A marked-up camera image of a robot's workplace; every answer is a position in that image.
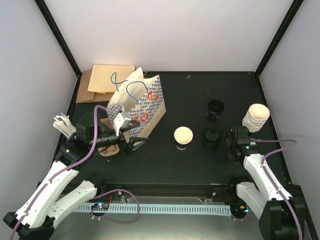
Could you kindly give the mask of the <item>black branded paper cup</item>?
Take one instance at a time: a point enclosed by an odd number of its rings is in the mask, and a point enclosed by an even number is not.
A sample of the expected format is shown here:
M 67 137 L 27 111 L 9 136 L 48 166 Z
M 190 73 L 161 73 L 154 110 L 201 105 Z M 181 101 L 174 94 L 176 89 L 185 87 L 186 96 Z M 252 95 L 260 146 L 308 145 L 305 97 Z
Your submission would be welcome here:
M 193 140 L 193 132 L 186 126 L 180 126 L 174 131 L 174 140 L 178 150 L 185 150 Z

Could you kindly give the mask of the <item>brown pulp cup carrier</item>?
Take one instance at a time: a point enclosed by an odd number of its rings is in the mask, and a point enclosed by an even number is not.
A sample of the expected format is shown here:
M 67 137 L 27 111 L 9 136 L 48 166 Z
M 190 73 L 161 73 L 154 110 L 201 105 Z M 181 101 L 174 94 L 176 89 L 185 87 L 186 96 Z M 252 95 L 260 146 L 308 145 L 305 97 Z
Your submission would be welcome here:
M 109 129 L 113 129 L 113 126 L 111 124 L 111 121 L 109 118 L 103 118 L 101 119 L 101 123 L 105 124 Z M 103 157 L 110 157 L 116 155 L 120 151 L 118 145 L 112 145 L 108 148 L 106 147 L 100 147 L 98 148 L 98 153 Z

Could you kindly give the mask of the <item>blue checkered paper bag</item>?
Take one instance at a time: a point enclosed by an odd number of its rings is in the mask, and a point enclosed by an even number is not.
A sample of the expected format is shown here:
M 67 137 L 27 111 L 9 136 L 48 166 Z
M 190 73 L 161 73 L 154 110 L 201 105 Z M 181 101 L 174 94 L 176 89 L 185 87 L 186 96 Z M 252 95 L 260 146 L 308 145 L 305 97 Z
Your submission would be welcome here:
M 144 78 L 143 70 L 138 68 L 117 87 L 107 107 L 127 112 L 140 122 L 128 131 L 129 136 L 147 138 L 166 112 L 160 76 Z

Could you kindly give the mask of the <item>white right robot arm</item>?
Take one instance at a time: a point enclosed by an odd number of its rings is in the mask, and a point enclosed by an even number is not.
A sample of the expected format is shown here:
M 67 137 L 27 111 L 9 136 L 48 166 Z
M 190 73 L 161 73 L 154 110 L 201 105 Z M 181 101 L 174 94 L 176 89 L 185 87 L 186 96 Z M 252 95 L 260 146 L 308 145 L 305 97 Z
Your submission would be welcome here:
M 260 140 L 251 138 L 245 126 L 231 128 L 225 141 L 229 161 L 242 164 L 253 180 L 233 177 L 228 198 L 246 203 L 258 219 L 263 239 L 302 240 L 305 205 L 282 186 L 269 167 L 267 157 L 274 152 L 262 155 L 257 145 Z

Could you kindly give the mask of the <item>stack of black cup lids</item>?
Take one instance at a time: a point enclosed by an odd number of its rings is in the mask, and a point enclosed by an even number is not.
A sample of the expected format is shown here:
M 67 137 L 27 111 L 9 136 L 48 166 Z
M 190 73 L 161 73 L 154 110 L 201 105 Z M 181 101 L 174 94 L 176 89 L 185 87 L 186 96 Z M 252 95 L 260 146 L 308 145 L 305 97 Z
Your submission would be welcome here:
M 221 134 L 215 128 L 207 129 L 202 135 L 202 146 L 208 151 L 216 150 L 221 142 Z

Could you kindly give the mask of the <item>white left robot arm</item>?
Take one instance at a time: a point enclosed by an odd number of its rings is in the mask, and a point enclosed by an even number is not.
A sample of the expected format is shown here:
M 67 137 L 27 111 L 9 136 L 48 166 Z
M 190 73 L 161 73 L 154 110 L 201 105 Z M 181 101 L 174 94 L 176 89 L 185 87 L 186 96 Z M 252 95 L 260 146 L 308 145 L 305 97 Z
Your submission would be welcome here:
M 124 133 L 140 125 L 127 112 L 116 114 L 112 128 L 102 123 L 96 112 L 84 114 L 30 199 L 16 212 L 8 212 L 3 221 L 22 240 L 50 239 L 55 228 L 73 210 L 88 200 L 103 199 L 108 192 L 105 180 L 96 173 L 87 176 L 78 187 L 60 198 L 65 187 L 98 148 L 117 146 L 127 154 L 136 151 L 147 138 L 126 140 Z

